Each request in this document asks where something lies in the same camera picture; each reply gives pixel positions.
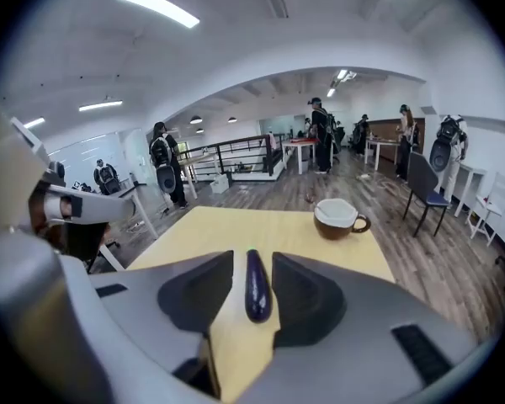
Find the wooden table with white legs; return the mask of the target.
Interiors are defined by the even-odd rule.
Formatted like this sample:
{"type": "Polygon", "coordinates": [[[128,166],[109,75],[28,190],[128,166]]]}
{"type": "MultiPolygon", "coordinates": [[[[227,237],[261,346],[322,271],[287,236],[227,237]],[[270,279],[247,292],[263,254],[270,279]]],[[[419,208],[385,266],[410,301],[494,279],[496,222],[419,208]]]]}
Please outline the wooden table with white legs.
{"type": "Polygon", "coordinates": [[[209,161],[213,162],[213,168],[215,171],[215,175],[218,175],[220,173],[220,171],[219,171],[218,162],[215,158],[215,153],[204,154],[202,156],[183,158],[183,159],[178,160],[179,165],[181,167],[183,167],[183,169],[185,171],[185,175],[186,175],[187,181],[189,183],[191,194],[193,195],[193,197],[195,199],[198,198],[198,195],[196,193],[196,189],[194,186],[194,179],[193,179],[193,174],[192,174],[191,170],[194,168],[195,164],[209,162],[209,161]]]}

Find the purple eggplant with green stem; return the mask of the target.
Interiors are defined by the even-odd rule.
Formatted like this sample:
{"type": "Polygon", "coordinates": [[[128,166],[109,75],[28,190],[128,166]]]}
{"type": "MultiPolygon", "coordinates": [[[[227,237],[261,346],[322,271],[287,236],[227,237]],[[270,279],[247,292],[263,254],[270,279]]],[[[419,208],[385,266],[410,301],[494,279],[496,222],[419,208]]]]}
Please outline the purple eggplant with green stem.
{"type": "Polygon", "coordinates": [[[253,323],[266,322],[273,310],[271,287],[263,261],[256,249],[247,251],[245,311],[253,323]]]}

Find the brown cup with white top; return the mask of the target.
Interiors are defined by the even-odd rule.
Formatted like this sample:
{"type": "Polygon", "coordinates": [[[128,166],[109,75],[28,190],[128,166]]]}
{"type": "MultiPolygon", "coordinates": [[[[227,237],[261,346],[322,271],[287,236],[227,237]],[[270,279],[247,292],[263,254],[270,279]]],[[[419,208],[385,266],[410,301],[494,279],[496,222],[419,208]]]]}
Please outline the brown cup with white top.
{"type": "Polygon", "coordinates": [[[314,224],[319,234],[327,240],[337,241],[351,233],[364,233],[371,227],[366,215],[345,199],[323,199],[314,209],[314,224]]]}

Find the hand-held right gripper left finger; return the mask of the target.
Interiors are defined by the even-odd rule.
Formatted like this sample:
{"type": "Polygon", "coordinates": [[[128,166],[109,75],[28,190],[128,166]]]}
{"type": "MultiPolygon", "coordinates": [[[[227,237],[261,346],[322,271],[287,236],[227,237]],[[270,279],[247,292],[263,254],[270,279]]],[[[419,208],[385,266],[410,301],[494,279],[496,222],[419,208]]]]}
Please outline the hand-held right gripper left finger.
{"type": "Polygon", "coordinates": [[[210,326],[232,252],[88,274],[22,232],[0,232],[0,326],[29,370],[77,404],[217,404],[210,326]]]}

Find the black metal railing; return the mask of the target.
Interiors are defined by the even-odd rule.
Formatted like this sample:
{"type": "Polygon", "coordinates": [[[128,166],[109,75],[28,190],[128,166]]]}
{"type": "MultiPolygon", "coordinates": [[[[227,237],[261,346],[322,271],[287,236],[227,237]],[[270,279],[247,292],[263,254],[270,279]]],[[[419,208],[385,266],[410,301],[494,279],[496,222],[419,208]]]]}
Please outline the black metal railing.
{"type": "MultiPolygon", "coordinates": [[[[205,146],[189,146],[180,152],[179,159],[215,153],[219,174],[231,173],[232,182],[275,181],[284,168],[281,142],[289,137],[286,134],[274,134],[274,137],[278,144],[275,151],[269,145],[268,135],[260,135],[205,146]]],[[[195,183],[214,180],[212,161],[195,164],[191,172],[195,183]]]]}

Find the dark chair with blue seat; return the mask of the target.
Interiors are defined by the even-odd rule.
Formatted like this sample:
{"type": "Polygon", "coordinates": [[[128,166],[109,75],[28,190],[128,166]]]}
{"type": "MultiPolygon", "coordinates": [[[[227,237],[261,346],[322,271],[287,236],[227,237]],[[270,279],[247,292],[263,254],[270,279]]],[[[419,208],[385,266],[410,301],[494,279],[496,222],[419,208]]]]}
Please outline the dark chair with blue seat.
{"type": "Polygon", "coordinates": [[[439,178],[426,157],[418,152],[411,152],[407,170],[407,185],[410,189],[410,194],[402,219],[406,219],[411,202],[414,197],[417,197],[423,203],[424,210],[413,232],[414,237],[417,236],[430,209],[441,210],[441,216],[433,235],[436,236],[439,232],[439,228],[441,227],[445,213],[449,207],[449,201],[435,191],[438,182],[439,178]]]}

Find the brown wooden counter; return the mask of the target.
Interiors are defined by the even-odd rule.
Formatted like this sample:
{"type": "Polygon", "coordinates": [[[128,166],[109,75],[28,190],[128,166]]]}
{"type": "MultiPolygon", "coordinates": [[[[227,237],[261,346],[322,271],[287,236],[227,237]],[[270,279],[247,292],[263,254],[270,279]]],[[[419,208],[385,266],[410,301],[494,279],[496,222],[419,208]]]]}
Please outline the brown wooden counter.
{"type": "MultiPolygon", "coordinates": [[[[423,152],[424,147],[424,136],[425,136],[425,119],[416,118],[417,127],[419,129],[418,136],[418,152],[423,152]]],[[[398,141],[398,134],[396,128],[401,128],[401,119],[392,120],[372,120],[369,122],[370,132],[373,134],[374,138],[378,138],[381,141],[395,141],[397,145],[400,144],[398,141]]],[[[396,148],[394,146],[381,146],[380,147],[380,158],[384,158],[391,162],[394,162],[396,148]]]]}

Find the white slatted chair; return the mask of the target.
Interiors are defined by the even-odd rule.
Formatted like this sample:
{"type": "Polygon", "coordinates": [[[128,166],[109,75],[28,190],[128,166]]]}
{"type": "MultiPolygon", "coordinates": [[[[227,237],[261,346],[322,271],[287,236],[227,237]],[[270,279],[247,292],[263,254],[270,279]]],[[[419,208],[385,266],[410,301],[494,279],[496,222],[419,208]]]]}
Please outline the white slatted chair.
{"type": "Polygon", "coordinates": [[[483,235],[486,245],[491,246],[505,218],[505,175],[496,173],[488,194],[477,194],[470,208],[466,224],[470,228],[470,239],[483,235]]]}

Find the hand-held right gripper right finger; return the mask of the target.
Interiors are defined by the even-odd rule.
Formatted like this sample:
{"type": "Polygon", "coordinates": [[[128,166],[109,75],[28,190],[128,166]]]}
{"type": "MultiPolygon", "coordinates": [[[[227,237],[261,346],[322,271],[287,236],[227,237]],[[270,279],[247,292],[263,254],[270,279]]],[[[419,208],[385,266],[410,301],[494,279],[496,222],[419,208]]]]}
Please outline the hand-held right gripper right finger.
{"type": "Polygon", "coordinates": [[[243,404],[451,404],[496,345],[371,275],[275,252],[272,279],[280,328],[243,404]]]}

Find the white table with wooden top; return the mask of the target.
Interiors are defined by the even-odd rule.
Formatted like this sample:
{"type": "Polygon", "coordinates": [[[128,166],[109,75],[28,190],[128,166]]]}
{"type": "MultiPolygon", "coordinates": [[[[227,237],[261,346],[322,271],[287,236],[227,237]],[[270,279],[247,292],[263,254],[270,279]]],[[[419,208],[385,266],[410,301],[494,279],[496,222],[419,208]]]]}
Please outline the white table with wooden top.
{"type": "Polygon", "coordinates": [[[290,154],[287,152],[288,149],[293,148],[297,150],[297,155],[298,155],[298,173],[299,175],[302,175],[304,172],[303,168],[303,157],[304,157],[304,152],[303,149],[306,146],[313,146],[316,147],[316,144],[318,143],[317,139],[310,139],[310,138],[300,138],[300,139],[292,139],[292,140],[287,140],[287,141],[282,141],[281,142],[281,150],[283,152],[283,165],[284,169],[287,168],[287,163],[290,158],[290,154]]]}

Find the grey desk with white legs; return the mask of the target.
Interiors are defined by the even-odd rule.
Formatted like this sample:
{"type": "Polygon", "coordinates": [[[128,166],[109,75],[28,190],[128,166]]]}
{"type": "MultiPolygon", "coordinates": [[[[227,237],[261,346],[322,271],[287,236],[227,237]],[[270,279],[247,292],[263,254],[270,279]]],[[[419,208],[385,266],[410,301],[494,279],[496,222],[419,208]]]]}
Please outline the grey desk with white legs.
{"type": "MultiPolygon", "coordinates": [[[[149,216],[146,213],[146,210],[145,210],[144,206],[142,205],[141,200],[136,192],[136,187],[131,187],[129,189],[123,189],[119,192],[111,194],[111,197],[119,198],[119,199],[129,199],[130,202],[134,205],[134,212],[131,215],[134,216],[135,213],[139,213],[141,215],[142,220],[144,221],[144,224],[145,224],[147,230],[149,231],[149,234],[152,237],[152,240],[156,241],[159,238],[159,236],[156,232],[156,229],[155,229],[154,225],[152,224],[151,220],[149,219],[149,216]]],[[[125,270],[125,268],[121,265],[121,263],[118,261],[118,259],[109,250],[109,248],[107,247],[105,242],[100,247],[99,252],[100,252],[101,256],[116,271],[124,271],[125,270]]]]}

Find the white wall desk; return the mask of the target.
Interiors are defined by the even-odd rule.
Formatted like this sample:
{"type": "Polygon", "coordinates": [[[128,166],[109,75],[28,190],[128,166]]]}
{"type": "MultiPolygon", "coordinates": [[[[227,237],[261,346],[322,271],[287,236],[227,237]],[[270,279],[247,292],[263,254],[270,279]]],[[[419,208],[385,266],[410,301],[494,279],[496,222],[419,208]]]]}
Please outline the white wall desk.
{"type": "Polygon", "coordinates": [[[458,217],[463,209],[463,206],[465,204],[466,196],[470,191],[470,186],[473,181],[473,178],[475,176],[480,176],[484,178],[487,174],[487,170],[483,168],[478,168],[478,167],[472,167],[468,164],[460,164],[460,169],[465,170],[467,172],[467,177],[465,179],[465,184],[461,193],[461,196],[459,197],[459,203],[454,211],[454,216],[458,217]]]}

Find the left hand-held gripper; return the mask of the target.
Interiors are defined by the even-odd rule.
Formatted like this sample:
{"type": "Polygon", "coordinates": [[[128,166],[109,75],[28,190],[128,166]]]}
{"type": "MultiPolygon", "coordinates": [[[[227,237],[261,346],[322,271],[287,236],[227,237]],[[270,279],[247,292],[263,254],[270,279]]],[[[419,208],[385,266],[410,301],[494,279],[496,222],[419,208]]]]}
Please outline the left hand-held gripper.
{"type": "MultiPolygon", "coordinates": [[[[44,145],[14,117],[0,110],[0,229],[29,226],[29,198],[48,168],[44,145]]],[[[50,185],[45,192],[48,224],[92,225],[132,217],[132,199],[50,185]]]]}

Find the white storage box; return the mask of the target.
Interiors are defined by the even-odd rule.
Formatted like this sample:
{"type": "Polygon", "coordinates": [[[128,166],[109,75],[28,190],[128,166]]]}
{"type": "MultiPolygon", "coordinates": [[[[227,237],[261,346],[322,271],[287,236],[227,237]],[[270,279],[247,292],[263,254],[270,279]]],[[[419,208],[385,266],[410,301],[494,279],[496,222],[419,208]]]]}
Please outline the white storage box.
{"type": "Polygon", "coordinates": [[[225,193],[232,184],[231,173],[221,173],[214,176],[214,180],[210,183],[213,194],[225,193]]]}

